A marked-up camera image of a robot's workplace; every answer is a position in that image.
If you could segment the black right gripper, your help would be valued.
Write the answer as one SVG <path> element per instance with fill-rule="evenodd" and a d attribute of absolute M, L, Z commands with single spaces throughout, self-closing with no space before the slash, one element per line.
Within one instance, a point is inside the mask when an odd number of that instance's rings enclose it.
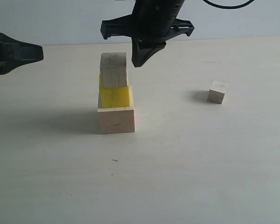
<path fill-rule="evenodd" d="M 190 21 L 177 19 L 183 0 L 137 0 L 131 14 L 103 20 L 101 34 L 132 38 L 132 63 L 135 68 L 165 48 L 167 40 L 179 35 L 190 36 L 194 26 Z"/>

